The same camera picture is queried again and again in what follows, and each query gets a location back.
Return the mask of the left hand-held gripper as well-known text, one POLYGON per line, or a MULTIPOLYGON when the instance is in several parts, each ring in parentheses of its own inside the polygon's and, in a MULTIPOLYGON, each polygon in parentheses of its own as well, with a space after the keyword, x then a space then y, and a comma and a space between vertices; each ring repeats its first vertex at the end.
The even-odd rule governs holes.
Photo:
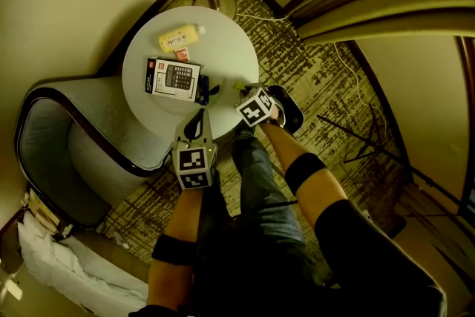
POLYGON ((172 158, 182 190, 210 187, 214 182, 217 145, 192 145, 185 141, 211 141, 212 129, 205 108, 190 113, 177 127, 172 158))

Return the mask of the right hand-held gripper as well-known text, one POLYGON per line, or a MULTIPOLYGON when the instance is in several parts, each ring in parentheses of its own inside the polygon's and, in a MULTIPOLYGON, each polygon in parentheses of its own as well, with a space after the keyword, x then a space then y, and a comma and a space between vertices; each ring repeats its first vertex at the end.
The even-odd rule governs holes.
POLYGON ((249 127, 271 123, 283 128, 286 123, 282 103, 261 83, 245 85, 235 109, 249 127))

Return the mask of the black waste bin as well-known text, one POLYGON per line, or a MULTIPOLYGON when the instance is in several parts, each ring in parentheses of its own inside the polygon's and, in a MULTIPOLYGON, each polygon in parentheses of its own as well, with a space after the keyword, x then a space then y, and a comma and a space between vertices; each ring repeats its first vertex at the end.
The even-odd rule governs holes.
POLYGON ((287 90, 280 85, 266 88, 281 110, 281 127, 290 134, 296 133, 304 124, 304 114, 287 90))

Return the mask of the person's right forearm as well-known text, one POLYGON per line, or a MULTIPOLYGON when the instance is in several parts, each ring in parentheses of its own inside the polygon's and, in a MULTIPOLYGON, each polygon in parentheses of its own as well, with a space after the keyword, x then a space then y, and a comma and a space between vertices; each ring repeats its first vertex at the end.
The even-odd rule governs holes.
MULTIPOLYGON (((276 125, 263 124, 261 129, 269 138, 284 174, 299 156, 310 153, 294 137, 276 125)), ((310 226, 315 226, 327 210, 349 203, 340 183, 326 166, 305 180, 293 194, 310 226)))

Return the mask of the person's left forearm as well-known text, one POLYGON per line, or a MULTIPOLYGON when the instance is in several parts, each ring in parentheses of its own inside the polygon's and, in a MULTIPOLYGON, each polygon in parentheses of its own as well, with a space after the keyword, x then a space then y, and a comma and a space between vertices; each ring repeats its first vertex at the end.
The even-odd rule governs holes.
MULTIPOLYGON (((197 242, 202 189, 181 193, 164 233, 179 241, 197 242)), ((187 304, 193 267, 153 260, 148 275, 148 305, 179 311, 187 304)))

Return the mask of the blue plastic toy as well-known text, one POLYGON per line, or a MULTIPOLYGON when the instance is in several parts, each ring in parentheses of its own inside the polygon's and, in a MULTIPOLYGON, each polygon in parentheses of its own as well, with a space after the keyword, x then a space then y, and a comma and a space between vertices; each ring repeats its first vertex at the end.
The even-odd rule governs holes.
POLYGON ((197 81, 197 92, 195 102, 207 106, 209 104, 210 96, 217 94, 220 91, 219 85, 210 85, 209 77, 200 75, 197 81))

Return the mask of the calculator retail box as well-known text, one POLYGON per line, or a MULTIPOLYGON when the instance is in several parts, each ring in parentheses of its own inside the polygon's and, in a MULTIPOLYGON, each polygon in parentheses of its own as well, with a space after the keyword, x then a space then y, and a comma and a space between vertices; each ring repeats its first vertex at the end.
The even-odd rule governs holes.
POLYGON ((145 92, 159 97, 195 102, 201 66, 149 58, 145 70, 145 92))

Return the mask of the round white side table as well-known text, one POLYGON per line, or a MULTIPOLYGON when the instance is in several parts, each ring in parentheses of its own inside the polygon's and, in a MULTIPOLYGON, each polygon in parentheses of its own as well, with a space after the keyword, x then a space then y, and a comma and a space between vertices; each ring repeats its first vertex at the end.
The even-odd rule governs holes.
POLYGON ((197 103, 155 96, 145 92, 150 58, 173 60, 174 53, 161 50, 158 39, 178 27, 193 24, 206 32, 188 47, 189 58, 202 65, 211 86, 220 87, 207 105, 213 138, 231 131, 241 120, 235 110, 238 83, 259 80, 258 58, 243 29, 229 17, 206 7, 176 7, 149 20, 128 46, 122 67, 122 86, 134 116, 158 137, 173 141, 183 118, 198 109, 197 103))

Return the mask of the person's legs in jeans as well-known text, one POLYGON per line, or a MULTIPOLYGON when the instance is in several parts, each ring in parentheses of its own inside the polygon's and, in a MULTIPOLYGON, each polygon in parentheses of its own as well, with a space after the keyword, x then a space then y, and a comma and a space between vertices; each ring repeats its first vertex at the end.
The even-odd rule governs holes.
POLYGON ((203 193, 196 265, 237 264, 245 269, 306 270, 304 237, 287 198, 277 187, 269 155, 250 131, 237 134, 232 159, 241 177, 241 214, 232 218, 216 180, 203 193))

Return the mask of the yellow drink bottle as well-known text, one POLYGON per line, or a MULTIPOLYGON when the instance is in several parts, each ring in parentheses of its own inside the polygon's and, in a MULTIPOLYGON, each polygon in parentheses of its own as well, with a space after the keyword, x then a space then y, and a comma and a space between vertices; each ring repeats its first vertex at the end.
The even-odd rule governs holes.
POLYGON ((203 25, 186 24, 159 36, 158 44, 164 53, 168 53, 194 44, 205 33, 203 25))

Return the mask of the black light stand tripod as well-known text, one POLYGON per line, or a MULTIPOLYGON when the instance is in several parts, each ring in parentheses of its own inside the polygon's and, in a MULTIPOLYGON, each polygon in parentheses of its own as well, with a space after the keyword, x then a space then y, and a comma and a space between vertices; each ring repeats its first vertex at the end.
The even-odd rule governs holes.
POLYGON ((357 155, 354 158, 351 158, 349 160, 345 160, 345 163, 351 163, 356 160, 361 160, 365 157, 373 156, 375 154, 384 154, 390 159, 396 161, 399 165, 403 167, 403 169, 406 171, 406 173, 411 173, 415 174, 416 176, 420 177, 423 179, 423 181, 431 188, 435 188, 438 192, 443 194, 446 198, 454 202, 457 206, 461 205, 461 202, 458 201, 453 195, 451 195, 446 189, 444 189, 442 186, 440 186, 436 181, 434 181, 432 178, 428 177, 426 174, 423 172, 419 171, 415 167, 413 167, 411 164, 409 164, 408 159, 404 159, 402 156, 397 156, 391 152, 389 152, 383 145, 381 134, 379 131, 379 126, 377 122, 377 118, 374 112, 375 107, 370 105, 370 112, 372 115, 372 123, 370 125, 370 132, 368 137, 362 137, 358 134, 356 134, 354 131, 352 131, 349 128, 345 128, 342 125, 339 125, 336 122, 333 122, 326 117, 318 114, 317 118, 319 120, 326 122, 330 124, 333 127, 336 127, 339 130, 342 130, 344 133, 349 134, 351 137, 355 137, 356 139, 362 141, 364 143, 363 148, 360 149, 360 151, 357 153, 357 155))

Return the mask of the brown paper bag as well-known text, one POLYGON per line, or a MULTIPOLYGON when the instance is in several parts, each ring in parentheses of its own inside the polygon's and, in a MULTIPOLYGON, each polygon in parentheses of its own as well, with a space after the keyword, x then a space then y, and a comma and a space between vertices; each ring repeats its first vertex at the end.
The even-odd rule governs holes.
POLYGON ((73 224, 66 223, 51 211, 32 188, 25 192, 22 205, 50 235, 60 239, 67 238, 71 233, 73 224))

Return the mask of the person's black top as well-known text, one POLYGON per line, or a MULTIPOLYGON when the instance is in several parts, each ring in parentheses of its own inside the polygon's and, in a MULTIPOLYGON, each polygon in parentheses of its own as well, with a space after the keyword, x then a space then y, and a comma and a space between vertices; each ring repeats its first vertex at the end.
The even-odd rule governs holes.
POLYGON ((441 287, 350 201, 327 210, 313 229, 335 288, 320 285, 310 266, 201 269, 196 251, 186 305, 176 312, 146 304, 128 317, 446 316, 441 287))

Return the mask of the white bedding pile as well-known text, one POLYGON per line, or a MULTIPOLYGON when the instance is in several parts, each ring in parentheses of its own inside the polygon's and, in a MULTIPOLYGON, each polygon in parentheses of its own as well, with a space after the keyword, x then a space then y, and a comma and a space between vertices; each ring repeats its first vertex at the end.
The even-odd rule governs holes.
POLYGON ((18 223, 25 266, 36 279, 97 317, 128 317, 146 305, 148 285, 77 238, 55 241, 31 213, 18 223))

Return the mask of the wooden-framed grid window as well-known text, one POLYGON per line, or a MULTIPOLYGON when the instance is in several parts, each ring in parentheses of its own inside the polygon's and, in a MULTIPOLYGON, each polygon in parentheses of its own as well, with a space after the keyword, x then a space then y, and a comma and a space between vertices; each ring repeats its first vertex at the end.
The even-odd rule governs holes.
POLYGON ((475 38, 456 37, 468 102, 468 163, 458 214, 475 224, 475 38))

